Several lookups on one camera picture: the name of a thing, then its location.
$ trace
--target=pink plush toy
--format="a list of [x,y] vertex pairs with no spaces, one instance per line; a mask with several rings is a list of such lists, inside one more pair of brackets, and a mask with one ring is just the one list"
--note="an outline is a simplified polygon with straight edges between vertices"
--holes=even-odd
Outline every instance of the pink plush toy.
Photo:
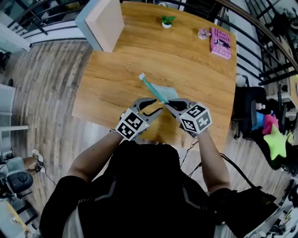
[[263,129],[263,134],[268,135],[271,133],[272,125],[275,125],[278,129],[278,119],[276,119],[276,116],[273,115],[265,115],[265,124]]

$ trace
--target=green plant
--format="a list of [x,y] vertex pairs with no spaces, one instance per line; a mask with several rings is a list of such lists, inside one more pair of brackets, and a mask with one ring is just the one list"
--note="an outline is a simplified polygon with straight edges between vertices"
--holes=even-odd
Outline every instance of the green plant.
[[176,17],[173,17],[173,16],[162,16],[162,22],[163,24],[166,24],[166,25],[172,25],[172,21],[175,19]]

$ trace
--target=wooden table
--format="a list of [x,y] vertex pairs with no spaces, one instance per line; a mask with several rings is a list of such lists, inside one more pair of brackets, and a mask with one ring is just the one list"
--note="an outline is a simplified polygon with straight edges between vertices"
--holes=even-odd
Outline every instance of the wooden table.
[[[210,40],[197,37],[211,22],[163,6],[123,2],[125,28],[112,53],[93,51],[79,85],[72,115],[115,128],[121,113],[141,97],[154,97],[139,80],[176,89],[180,98],[202,102],[211,112],[212,138],[223,151],[229,129],[236,82],[236,39],[230,33],[232,58],[210,53]],[[164,29],[161,16],[176,16]],[[145,112],[163,106],[155,103]],[[192,138],[164,107],[143,137],[189,147]]]

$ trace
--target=white pot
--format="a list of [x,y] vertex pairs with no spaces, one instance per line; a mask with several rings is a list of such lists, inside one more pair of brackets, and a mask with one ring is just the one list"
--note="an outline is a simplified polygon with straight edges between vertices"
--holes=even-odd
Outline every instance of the white pot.
[[162,22],[162,26],[163,26],[163,28],[168,29],[168,28],[170,28],[170,27],[172,26],[172,24],[171,24],[171,25],[166,25],[166,24],[164,24],[164,23]]

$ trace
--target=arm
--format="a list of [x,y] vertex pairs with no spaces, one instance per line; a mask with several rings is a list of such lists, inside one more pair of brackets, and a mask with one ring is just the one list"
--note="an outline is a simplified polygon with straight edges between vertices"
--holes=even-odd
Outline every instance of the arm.
[[119,133],[110,132],[73,161],[68,175],[91,182],[105,166],[122,139],[123,137]]
[[202,171],[205,184],[210,193],[220,188],[230,189],[230,176],[224,159],[220,156],[208,130],[198,135]]

